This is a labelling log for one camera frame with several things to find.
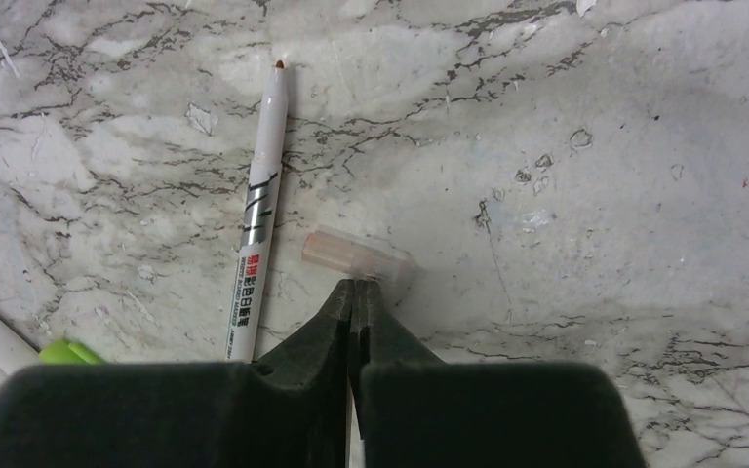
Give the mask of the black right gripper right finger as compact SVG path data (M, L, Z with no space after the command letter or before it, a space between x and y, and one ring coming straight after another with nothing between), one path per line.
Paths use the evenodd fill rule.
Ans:
M642 467L623 400L579 363L448 364L358 280L349 376L369 467Z

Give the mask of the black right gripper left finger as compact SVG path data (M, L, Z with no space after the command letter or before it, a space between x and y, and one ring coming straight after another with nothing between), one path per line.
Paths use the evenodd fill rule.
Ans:
M354 284L252 363L39 365L0 387L0 467L344 467Z

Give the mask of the translucent orange pen cap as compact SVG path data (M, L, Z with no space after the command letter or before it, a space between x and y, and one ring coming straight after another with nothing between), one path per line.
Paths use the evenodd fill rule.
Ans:
M417 269L413 257L406 251L323 226L306 236L301 259L355 278L389 285L408 284Z

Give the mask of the green pen cap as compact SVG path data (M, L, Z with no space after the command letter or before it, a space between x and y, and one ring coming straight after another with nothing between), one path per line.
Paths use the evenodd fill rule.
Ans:
M104 360L87 346L67 340L52 341L39 351L38 357L45 364L98 365L104 363Z

